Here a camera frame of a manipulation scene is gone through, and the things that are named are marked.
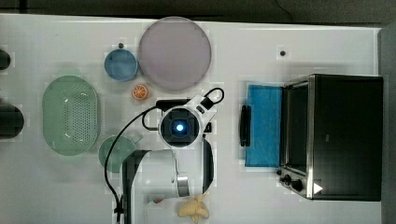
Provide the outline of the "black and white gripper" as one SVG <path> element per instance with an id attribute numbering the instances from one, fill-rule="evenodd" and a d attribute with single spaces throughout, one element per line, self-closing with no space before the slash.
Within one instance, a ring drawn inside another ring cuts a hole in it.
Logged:
<path id="1" fill-rule="evenodd" d="M 208 98 L 160 100 L 156 106 L 163 112 L 161 137 L 197 137 L 217 113 Z"/>

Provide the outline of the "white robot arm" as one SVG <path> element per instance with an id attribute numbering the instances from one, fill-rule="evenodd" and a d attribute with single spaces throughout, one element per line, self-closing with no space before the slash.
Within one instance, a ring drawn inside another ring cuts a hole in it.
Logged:
<path id="1" fill-rule="evenodd" d="M 124 224 L 145 224 L 147 203 L 205 193 L 214 177 L 212 147 L 205 127 L 215 103 L 197 94 L 187 100 L 161 100 L 159 149 L 136 150 L 123 162 Z"/>

